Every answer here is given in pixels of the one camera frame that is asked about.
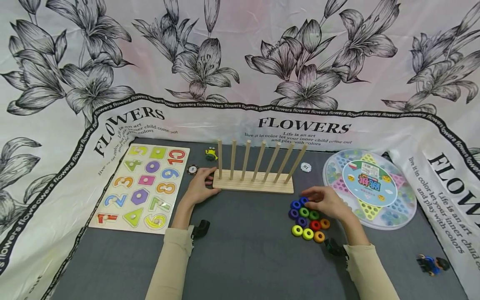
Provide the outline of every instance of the black clip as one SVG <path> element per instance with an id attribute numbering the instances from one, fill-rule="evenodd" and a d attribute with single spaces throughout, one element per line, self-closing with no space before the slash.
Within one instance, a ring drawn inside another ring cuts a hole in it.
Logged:
<path id="1" fill-rule="evenodd" d="M 325 246 L 328 253 L 333 256 L 345 256 L 348 257 L 347 251 L 343 247 L 340 247 L 335 239 L 326 239 Z"/>
<path id="2" fill-rule="evenodd" d="M 193 238 L 202 238 L 207 235 L 208 229 L 210 228 L 210 222 L 207 220 L 200 221 L 200 225 L 193 228 L 192 237 Z"/>

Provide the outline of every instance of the orange ring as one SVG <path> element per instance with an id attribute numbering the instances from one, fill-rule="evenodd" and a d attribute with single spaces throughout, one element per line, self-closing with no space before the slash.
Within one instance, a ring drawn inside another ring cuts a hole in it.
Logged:
<path id="1" fill-rule="evenodd" d="M 325 235 L 321 231 L 316 231 L 313 235 L 313 240 L 317 243 L 322 243 L 325 240 Z"/>
<path id="2" fill-rule="evenodd" d="M 330 221 L 327 219 L 321 219 L 320 225 L 322 225 L 322 229 L 329 229 L 330 228 Z"/>

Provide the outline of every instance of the beige sleeve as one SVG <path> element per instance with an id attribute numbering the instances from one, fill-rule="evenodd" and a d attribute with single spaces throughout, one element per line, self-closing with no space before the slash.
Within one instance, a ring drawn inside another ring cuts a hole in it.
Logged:
<path id="1" fill-rule="evenodd" d="M 347 271 L 361 300 L 400 300 L 378 258 L 375 246 L 344 245 L 348 253 Z"/>
<path id="2" fill-rule="evenodd" d="M 187 263 L 192 253 L 193 225 L 168 228 L 145 300 L 181 300 Z"/>

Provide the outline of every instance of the plastic game board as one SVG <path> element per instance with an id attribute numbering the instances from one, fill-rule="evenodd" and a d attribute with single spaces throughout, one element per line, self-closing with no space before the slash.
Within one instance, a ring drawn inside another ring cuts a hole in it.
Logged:
<path id="1" fill-rule="evenodd" d="M 323 176 L 324 184 L 334 188 L 368 227 L 401 228 L 417 210 L 417 198 L 402 172 L 375 153 L 340 151 L 327 160 Z"/>
<path id="2" fill-rule="evenodd" d="M 164 234 L 190 149 L 132 144 L 89 226 Z"/>

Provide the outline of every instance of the white token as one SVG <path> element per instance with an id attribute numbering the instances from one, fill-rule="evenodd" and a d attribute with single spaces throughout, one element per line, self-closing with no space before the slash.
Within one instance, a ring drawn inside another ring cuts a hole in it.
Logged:
<path id="1" fill-rule="evenodd" d="M 303 171 L 303 172 L 310 172 L 312 170 L 312 166 L 309 164 L 309 163 L 302 163 L 300 165 L 300 169 Z"/>

